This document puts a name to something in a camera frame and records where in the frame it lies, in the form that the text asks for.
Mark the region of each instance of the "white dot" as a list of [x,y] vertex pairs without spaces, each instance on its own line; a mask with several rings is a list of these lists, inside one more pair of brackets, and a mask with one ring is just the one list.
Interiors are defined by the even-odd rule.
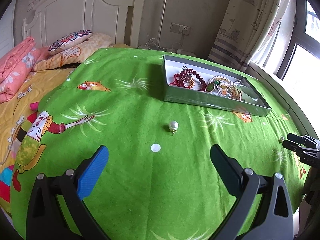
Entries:
[[154,143],[153,145],[151,145],[151,151],[153,151],[154,153],[158,152],[161,150],[161,146],[160,144]]

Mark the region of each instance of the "metal pole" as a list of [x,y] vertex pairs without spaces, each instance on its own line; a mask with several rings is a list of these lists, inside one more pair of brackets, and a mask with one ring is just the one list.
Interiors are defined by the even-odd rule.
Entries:
[[160,20],[160,25],[159,25],[159,31],[158,31],[158,47],[160,46],[160,35],[161,35],[161,29],[162,29],[162,23],[163,23],[163,17],[164,17],[164,10],[165,10],[165,5],[167,3],[167,0],[164,0],[163,2],[163,8],[162,8],[162,13],[161,13],[161,20]]

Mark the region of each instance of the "pearl earring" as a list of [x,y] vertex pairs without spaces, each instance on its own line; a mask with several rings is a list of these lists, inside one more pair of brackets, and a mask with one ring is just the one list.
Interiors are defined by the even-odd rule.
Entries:
[[179,127],[179,125],[176,121],[171,121],[168,126],[169,126],[170,132],[172,132],[172,134],[174,134]]

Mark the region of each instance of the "gray wall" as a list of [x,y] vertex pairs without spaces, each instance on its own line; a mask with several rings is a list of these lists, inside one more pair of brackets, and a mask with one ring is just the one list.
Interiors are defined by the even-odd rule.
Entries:
[[[23,19],[30,23],[35,11],[27,12],[29,0],[17,0],[14,18],[14,41],[22,41]],[[171,22],[190,26],[191,32],[184,39],[184,50],[207,58],[220,28],[229,0],[167,0],[160,45],[171,48],[173,42],[181,40],[181,34],[169,31]],[[159,28],[163,0],[145,0],[139,44],[156,38]]]

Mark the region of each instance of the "white door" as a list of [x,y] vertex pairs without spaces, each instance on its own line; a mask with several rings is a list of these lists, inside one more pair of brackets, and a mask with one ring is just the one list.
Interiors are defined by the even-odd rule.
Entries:
[[12,0],[0,19],[0,58],[14,47],[13,17],[16,0]]

